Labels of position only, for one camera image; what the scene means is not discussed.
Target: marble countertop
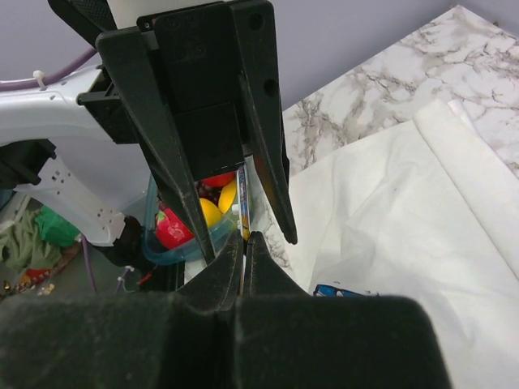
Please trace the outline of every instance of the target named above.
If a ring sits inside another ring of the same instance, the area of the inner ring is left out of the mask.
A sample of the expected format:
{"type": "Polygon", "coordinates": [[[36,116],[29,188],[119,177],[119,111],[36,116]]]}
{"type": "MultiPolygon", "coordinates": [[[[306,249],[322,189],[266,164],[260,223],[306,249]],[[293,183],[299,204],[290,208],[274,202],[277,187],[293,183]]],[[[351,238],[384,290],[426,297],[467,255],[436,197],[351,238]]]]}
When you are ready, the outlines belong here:
{"type": "MultiPolygon", "coordinates": [[[[481,137],[519,177],[519,42],[461,6],[287,109],[290,175],[410,120],[435,98],[460,100],[481,137]]],[[[259,216],[253,229],[264,233],[272,257],[291,275],[288,243],[264,194],[253,191],[251,201],[259,216]]]]}

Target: red apple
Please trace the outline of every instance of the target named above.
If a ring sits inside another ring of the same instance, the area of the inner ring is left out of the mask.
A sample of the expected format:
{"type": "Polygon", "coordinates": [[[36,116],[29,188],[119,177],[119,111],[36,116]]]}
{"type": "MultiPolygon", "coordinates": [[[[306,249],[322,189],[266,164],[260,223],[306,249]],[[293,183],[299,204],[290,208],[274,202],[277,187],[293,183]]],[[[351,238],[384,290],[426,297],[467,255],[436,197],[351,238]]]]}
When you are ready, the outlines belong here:
{"type": "Polygon", "coordinates": [[[186,225],[168,208],[163,216],[157,216],[155,235],[158,241],[168,250],[173,250],[190,241],[193,234],[186,225]]]}
{"type": "Polygon", "coordinates": [[[202,183],[205,185],[212,186],[213,188],[223,188],[228,183],[233,181],[235,178],[236,178],[235,172],[223,173],[223,174],[220,174],[219,176],[204,178],[202,180],[202,183]]]}

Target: fabric pile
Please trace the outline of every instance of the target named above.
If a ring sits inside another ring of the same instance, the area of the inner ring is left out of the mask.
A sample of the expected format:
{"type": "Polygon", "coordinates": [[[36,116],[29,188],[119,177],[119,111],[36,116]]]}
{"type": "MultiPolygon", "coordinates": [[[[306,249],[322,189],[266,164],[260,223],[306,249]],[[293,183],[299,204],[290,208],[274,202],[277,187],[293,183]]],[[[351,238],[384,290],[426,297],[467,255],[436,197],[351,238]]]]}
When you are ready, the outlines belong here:
{"type": "Polygon", "coordinates": [[[519,181],[458,103],[337,150],[290,195],[302,287],[412,298],[454,387],[519,387],[519,181]]]}
{"type": "Polygon", "coordinates": [[[0,261],[15,271],[50,269],[62,257],[61,249],[41,239],[36,218],[40,211],[26,210],[19,223],[0,231],[0,261]]]}

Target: clear plastic bin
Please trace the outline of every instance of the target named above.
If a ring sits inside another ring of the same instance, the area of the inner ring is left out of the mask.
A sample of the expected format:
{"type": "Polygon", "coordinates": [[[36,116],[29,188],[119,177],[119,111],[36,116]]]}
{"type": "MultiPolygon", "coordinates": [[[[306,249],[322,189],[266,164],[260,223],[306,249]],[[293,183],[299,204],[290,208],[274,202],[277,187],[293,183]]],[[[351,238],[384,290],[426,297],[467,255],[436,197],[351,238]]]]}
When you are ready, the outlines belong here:
{"type": "MultiPolygon", "coordinates": [[[[148,261],[157,265],[173,265],[183,261],[202,259],[202,251],[195,239],[184,243],[174,250],[166,249],[155,236],[155,218],[159,212],[157,201],[157,184],[150,177],[148,195],[146,196],[146,212],[144,213],[144,235],[142,251],[148,261]]],[[[238,216],[233,215],[231,209],[223,215],[221,220],[209,229],[215,251],[223,248],[230,233],[236,229],[238,216]]]]}

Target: green cloth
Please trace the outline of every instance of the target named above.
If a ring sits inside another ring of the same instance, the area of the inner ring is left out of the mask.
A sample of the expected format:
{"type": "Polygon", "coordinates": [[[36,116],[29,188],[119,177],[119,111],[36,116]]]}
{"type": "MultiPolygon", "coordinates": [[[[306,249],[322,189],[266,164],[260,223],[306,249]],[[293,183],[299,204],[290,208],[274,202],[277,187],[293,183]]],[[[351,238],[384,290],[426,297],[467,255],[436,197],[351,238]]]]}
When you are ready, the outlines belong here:
{"type": "Polygon", "coordinates": [[[62,257],[59,247],[41,240],[35,221],[39,214],[25,211],[19,223],[0,232],[0,261],[14,271],[50,269],[62,257]]]}
{"type": "Polygon", "coordinates": [[[49,207],[44,206],[36,218],[40,236],[46,242],[60,247],[70,247],[79,235],[79,230],[49,207]]]}

